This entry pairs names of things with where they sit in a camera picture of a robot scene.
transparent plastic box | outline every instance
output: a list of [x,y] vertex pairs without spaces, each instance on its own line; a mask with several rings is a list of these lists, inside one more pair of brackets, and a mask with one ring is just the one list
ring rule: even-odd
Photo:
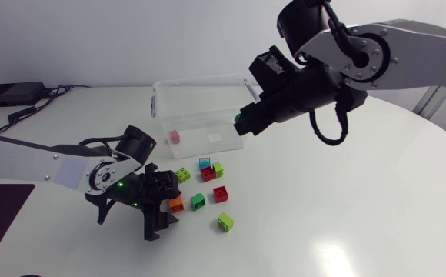
[[161,81],[153,91],[151,112],[175,158],[244,147],[233,127],[235,116],[258,96],[243,76]]

black cable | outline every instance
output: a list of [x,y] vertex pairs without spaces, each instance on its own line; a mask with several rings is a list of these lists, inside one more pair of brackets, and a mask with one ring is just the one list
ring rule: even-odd
[[93,142],[118,142],[122,139],[126,139],[127,135],[121,135],[118,137],[111,137],[111,138],[87,138],[82,142],[79,142],[80,145],[87,145]]
[[308,61],[308,60],[304,60],[304,61],[302,61],[301,59],[300,59],[300,57],[295,57],[295,62],[296,63],[298,63],[299,65],[303,65],[303,66],[307,66],[307,65],[309,65],[310,64],[310,62]]
[[51,95],[51,97],[49,99],[47,99],[47,102],[45,102],[43,105],[39,106],[36,108],[36,110],[32,113],[29,113],[27,115],[24,115],[21,118],[18,118],[15,122],[13,123],[8,123],[7,125],[4,125],[0,128],[0,134],[2,134],[3,132],[8,131],[12,126],[18,124],[19,122],[22,122],[23,120],[37,114],[38,112],[40,112],[42,109],[44,109],[45,107],[47,107],[48,105],[50,105],[57,97],[64,95],[66,92],[68,92],[69,90],[71,90],[71,86],[63,86],[60,85],[57,88],[54,88],[55,93],[53,95]]
[[339,18],[332,9],[329,1],[324,1],[323,6],[330,18],[328,20],[328,25],[339,49],[346,56],[348,56],[357,67],[361,68],[366,66],[368,63],[368,57],[360,55],[360,53],[354,48],[353,43],[348,37],[350,35],[348,29],[339,21]]
[[128,135],[120,135],[118,137],[110,137],[110,138],[87,138],[84,141],[79,142],[79,145],[88,145],[90,143],[100,142],[103,145],[105,145],[108,155],[112,156],[112,148],[107,142],[117,142],[122,139],[126,139],[127,137]]
[[315,120],[315,110],[311,110],[310,112],[310,123],[312,125],[312,128],[314,129],[314,133],[317,135],[317,137],[323,141],[323,143],[331,146],[340,145],[348,135],[348,115],[346,112],[343,112],[339,110],[336,107],[336,116],[338,117],[339,124],[341,125],[341,137],[338,139],[330,139],[326,138],[324,135],[322,135],[321,130],[317,127],[317,122]]

green block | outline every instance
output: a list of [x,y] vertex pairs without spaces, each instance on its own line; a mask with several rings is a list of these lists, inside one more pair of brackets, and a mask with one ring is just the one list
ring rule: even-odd
[[206,199],[201,193],[191,197],[191,206],[195,211],[199,210],[204,205],[206,205]]
[[241,117],[241,113],[239,113],[237,116],[235,116],[235,123],[240,120],[240,117]]
[[216,178],[220,178],[223,176],[223,167],[221,166],[220,162],[215,162],[213,164],[213,169],[216,172]]
[[189,171],[187,171],[187,169],[184,168],[177,170],[175,174],[177,175],[180,183],[183,183],[191,178],[191,173],[189,173]]
[[230,216],[222,212],[218,217],[218,226],[223,229],[223,231],[228,232],[233,228],[233,219]]

